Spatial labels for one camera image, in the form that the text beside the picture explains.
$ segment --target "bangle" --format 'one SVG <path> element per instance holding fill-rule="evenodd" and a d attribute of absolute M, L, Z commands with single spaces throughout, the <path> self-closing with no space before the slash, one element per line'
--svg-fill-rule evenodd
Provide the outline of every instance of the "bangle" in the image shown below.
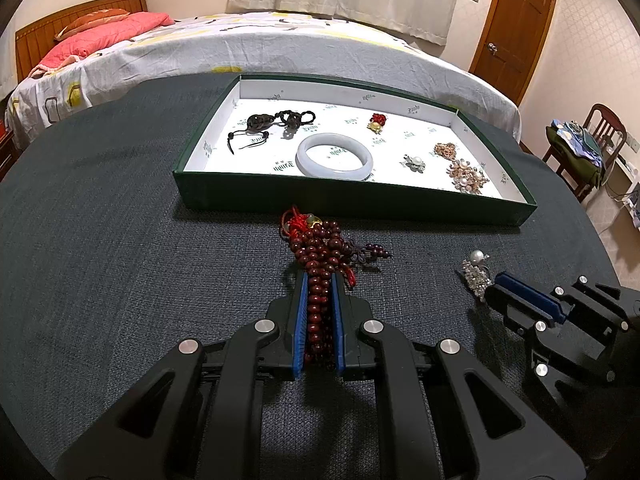
<path fill-rule="evenodd" d="M 362 163 L 357 170 L 333 170 L 311 160 L 306 150 L 314 146 L 337 146 L 353 153 Z M 364 180 L 373 169 L 373 157 L 370 151 L 361 143 L 351 137 L 339 134 L 315 134 L 300 142 L 296 152 L 296 164 L 306 176 L 320 178 L 338 178 L 340 180 Z"/>

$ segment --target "white bedspread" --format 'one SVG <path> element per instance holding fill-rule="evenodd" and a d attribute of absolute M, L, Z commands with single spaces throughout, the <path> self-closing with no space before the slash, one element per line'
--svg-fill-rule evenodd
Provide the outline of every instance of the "white bedspread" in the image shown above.
<path fill-rule="evenodd" d="M 50 124 L 117 99 L 141 81 L 229 71 L 311 73 L 385 84 L 460 108 L 520 140 L 516 105 L 481 79 L 375 28 L 282 12 L 182 20 L 52 75 L 25 79 L 11 95 L 6 122 L 24 148 Z"/>

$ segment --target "wall outlet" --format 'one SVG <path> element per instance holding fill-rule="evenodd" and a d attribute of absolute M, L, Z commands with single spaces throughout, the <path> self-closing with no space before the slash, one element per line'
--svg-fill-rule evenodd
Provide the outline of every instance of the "wall outlet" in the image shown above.
<path fill-rule="evenodd" d="M 637 140 L 635 140 L 631 134 L 629 134 L 629 132 L 626 133 L 626 143 L 629 145 L 629 147 L 634 150 L 636 153 L 638 152 L 638 150 L 640 150 L 640 142 L 638 142 Z"/>

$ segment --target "pearl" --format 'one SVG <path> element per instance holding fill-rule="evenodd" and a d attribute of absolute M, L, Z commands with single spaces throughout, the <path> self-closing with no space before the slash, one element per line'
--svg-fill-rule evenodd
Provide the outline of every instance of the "pearl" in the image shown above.
<path fill-rule="evenodd" d="M 484 253 L 480 249 L 476 249 L 475 251 L 471 251 L 469 254 L 469 261 L 473 264 L 479 264 L 484 261 Z"/>

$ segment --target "wooden door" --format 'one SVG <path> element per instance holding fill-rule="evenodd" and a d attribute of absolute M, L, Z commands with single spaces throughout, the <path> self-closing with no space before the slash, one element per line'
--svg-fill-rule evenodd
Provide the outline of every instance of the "wooden door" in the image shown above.
<path fill-rule="evenodd" d="M 493 0 L 470 72 L 520 104 L 538 63 L 555 3 Z"/>

